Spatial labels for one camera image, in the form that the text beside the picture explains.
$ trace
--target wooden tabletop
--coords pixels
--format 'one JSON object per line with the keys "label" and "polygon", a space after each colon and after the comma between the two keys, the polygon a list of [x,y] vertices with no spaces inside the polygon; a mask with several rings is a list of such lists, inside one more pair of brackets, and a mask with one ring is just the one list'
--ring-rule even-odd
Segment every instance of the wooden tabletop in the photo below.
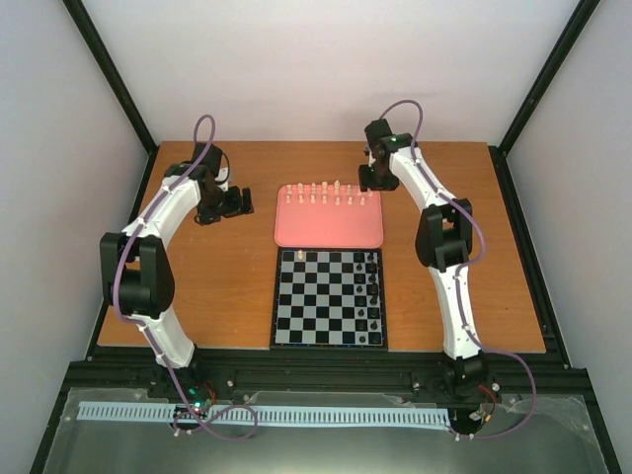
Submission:
{"label": "wooden tabletop", "polygon": [[[252,190],[255,213],[199,226],[184,220],[168,256],[176,280],[176,313],[200,347],[267,349],[275,294],[274,240],[278,189],[287,183],[357,182],[364,163],[359,142],[219,142],[231,159],[234,184]],[[470,270],[476,326],[487,346],[543,352],[492,161],[484,143],[429,142],[424,156],[442,183],[469,198],[488,252]],[[143,208],[172,163],[191,159],[190,142],[164,142]],[[400,187],[382,194],[386,314],[390,351],[440,351],[443,339],[436,291],[414,249],[419,212]],[[472,257],[478,252],[474,237]],[[145,346],[142,335],[120,323],[110,308],[102,346]]]}

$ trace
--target black aluminum frame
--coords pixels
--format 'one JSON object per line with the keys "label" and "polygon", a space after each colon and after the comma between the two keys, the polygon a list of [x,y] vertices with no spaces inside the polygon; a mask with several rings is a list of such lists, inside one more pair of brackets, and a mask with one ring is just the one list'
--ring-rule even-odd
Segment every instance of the black aluminum frame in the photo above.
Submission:
{"label": "black aluminum frame", "polygon": [[[63,3],[148,154],[147,166],[129,217],[131,221],[140,211],[159,147],[151,137],[82,1],[63,0]],[[584,369],[570,367],[507,163],[512,147],[598,3],[599,0],[581,0],[578,3],[503,141],[499,146],[490,146],[489,150],[546,347],[545,354],[527,354],[523,357],[534,373],[538,393],[584,397],[606,465],[610,472],[621,472],[588,373]],[[85,360],[71,362],[68,367],[42,437],[32,474],[42,472],[45,466],[59,417],[71,388],[147,388],[150,395],[178,399],[175,389],[166,378],[164,370],[156,364],[150,349],[97,345],[106,311],[107,305],[104,303]],[[436,376],[441,362],[440,354],[205,349],[197,349],[196,354],[198,363],[214,380],[220,398],[241,400],[243,395],[260,390],[296,390],[388,393],[401,396],[405,400],[437,403],[448,409],[478,403],[473,400],[467,403],[449,400],[437,394],[440,391],[425,384]],[[494,380],[501,385],[504,392],[529,392],[529,380],[514,361],[492,355],[488,362]],[[233,382],[231,387],[228,386],[228,380]],[[420,389],[413,388],[416,382],[421,383]]]}

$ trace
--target chessboard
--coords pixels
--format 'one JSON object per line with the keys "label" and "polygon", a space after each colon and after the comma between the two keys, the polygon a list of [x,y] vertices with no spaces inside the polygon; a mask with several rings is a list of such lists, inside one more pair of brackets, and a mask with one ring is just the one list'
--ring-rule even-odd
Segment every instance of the chessboard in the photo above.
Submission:
{"label": "chessboard", "polygon": [[379,249],[278,249],[272,348],[386,343]]}

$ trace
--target metal floor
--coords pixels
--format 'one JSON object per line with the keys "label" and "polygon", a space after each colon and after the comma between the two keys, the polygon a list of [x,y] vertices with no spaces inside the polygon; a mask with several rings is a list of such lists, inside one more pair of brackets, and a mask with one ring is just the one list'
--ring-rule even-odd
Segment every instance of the metal floor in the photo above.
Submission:
{"label": "metal floor", "polygon": [[[166,423],[75,420],[79,401],[104,400],[106,392],[115,394],[106,400],[130,401],[134,391],[100,391],[97,398],[93,390],[75,391],[68,399],[45,473],[607,472],[589,415],[581,399],[574,397],[540,397],[537,415],[529,424],[498,440],[456,442],[447,432],[410,428],[263,427],[252,438],[234,443],[204,433],[174,437]],[[341,395],[303,395],[303,402],[318,400],[321,405],[327,405],[325,401],[330,406],[349,406],[354,400],[359,406],[371,405],[370,399],[359,400],[358,395],[347,395],[343,403]],[[481,435],[515,424],[529,403],[499,405]],[[248,430],[215,428],[226,435]]]}

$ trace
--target gray wall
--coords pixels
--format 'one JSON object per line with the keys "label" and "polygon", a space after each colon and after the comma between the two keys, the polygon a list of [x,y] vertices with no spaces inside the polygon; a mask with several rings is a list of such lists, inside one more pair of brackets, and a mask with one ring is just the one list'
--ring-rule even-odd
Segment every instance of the gray wall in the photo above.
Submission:
{"label": "gray wall", "polygon": [[601,2],[510,156],[573,364],[632,472],[632,2]]}
{"label": "gray wall", "polygon": [[577,0],[85,3],[157,139],[211,108],[222,139],[363,140],[413,97],[424,140],[498,143]]}
{"label": "gray wall", "polygon": [[28,472],[146,160],[61,1],[0,7],[0,471]]}

